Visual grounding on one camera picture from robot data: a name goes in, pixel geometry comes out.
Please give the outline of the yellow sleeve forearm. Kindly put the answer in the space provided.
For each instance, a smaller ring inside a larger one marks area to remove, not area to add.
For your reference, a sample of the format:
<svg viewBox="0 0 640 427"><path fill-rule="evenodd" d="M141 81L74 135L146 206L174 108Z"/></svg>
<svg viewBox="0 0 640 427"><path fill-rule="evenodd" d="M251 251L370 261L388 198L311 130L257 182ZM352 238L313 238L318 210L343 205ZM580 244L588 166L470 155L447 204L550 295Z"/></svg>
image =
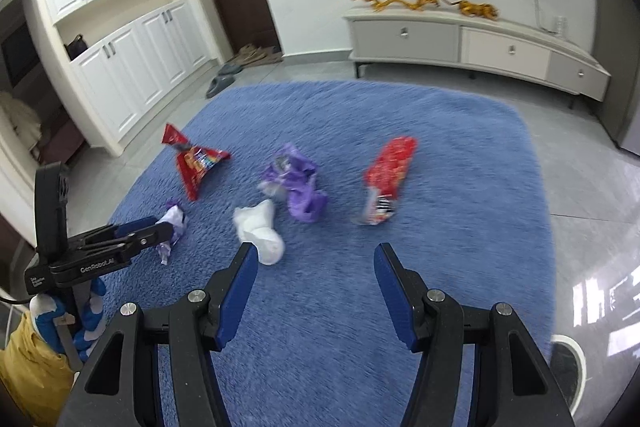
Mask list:
<svg viewBox="0 0 640 427"><path fill-rule="evenodd" d="M73 383L66 356L49 347L25 313L1 350L1 425L55 426Z"/></svg>

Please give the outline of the blue white gloved hand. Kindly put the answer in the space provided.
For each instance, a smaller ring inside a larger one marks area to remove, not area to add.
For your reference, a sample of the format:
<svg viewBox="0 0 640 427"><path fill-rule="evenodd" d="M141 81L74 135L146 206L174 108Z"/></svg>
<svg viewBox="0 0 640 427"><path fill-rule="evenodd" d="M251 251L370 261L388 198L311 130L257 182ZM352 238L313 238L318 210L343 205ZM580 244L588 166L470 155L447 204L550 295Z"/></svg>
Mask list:
<svg viewBox="0 0 640 427"><path fill-rule="evenodd" d="M79 317L73 323L78 329L73 335L73 345L81 361L88 360L94 344L105 331L105 317L103 311L103 297L106 286L101 277L91 281L88 299L81 306ZM58 335L54 320L65 317L67 311L64 303L58 297L39 294L32 297L29 303L32 326L39 337L59 355L64 355L63 343Z"/></svg>

